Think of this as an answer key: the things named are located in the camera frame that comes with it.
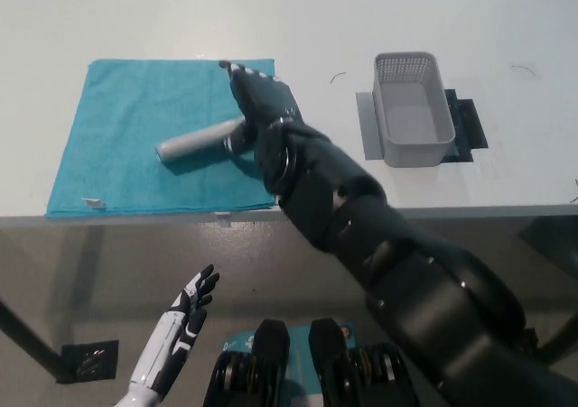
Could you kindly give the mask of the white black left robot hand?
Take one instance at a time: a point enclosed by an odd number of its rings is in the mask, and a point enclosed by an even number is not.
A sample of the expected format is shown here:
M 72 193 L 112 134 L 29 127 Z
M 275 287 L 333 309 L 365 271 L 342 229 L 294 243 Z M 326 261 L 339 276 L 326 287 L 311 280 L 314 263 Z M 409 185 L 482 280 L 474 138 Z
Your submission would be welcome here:
M 156 406 L 163 401 L 200 334 L 218 280 L 209 264 L 181 289 L 158 320 L 119 406 Z

